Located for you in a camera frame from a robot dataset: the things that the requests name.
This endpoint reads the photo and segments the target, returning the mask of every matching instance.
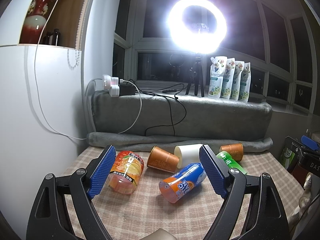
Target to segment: orange paper cup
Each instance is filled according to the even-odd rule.
[[[147,166],[162,171],[175,173],[179,158],[158,146],[154,146],[150,152]]]
[[[243,145],[241,143],[224,145],[220,147],[219,152],[227,152],[236,162],[240,162],[243,158]]]

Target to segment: checkered cloth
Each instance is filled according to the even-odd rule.
[[[87,148],[63,175],[71,175],[78,168],[85,168],[97,158],[103,148]],[[136,191],[132,195],[121,195],[104,186],[100,195],[92,202],[106,229],[114,240],[138,240],[159,228],[167,230],[178,240],[201,240],[208,232],[223,199],[216,195],[210,181],[206,178],[177,203],[171,204],[160,194],[158,184],[171,173],[147,168],[149,153],[138,152],[145,169]],[[303,193],[302,187],[269,152],[248,154],[241,161],[241,166],[249,175],[260,176],[268,172],[281,196],[287,216],[297,206]],[[238,236],[245,221],[250,196],[245,195],[238,222],[232,237]],[[70,219],[77,236],[85,239],[79,225],[71,196],[66,196]]]

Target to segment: paper cup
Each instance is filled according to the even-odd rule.
[[[236,162],[240,162],[243,158],[243,145],[241,143],[224,145],[220,147],[219,152],[227,152]]]
[[[199,150],[202,146],[203,144],[176,146],[174,155],[179,158],[177,168],[181,169],[190,163],[199,163]]]
[[[158,146],[154,146],[150,152],[147,166],[162,171],[175,173],[179,158]]]

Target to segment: dark bottle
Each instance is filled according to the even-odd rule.
[[[59,29],[54,29],[49,39],[49,45],[60,46],[60,39],[61,33],[59,32]]]
[[[49,45],[50,36],[51,36],[51,32],[47,32],[46,36],[44,36],[42,39],[42,44]]]

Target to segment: white paper cup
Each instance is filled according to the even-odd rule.
[[[174,155],[179,158],[177,168],[181,169],[190,163],[199,163],[199,150],[201,146],[203,146],[203,144],[176,146]]]

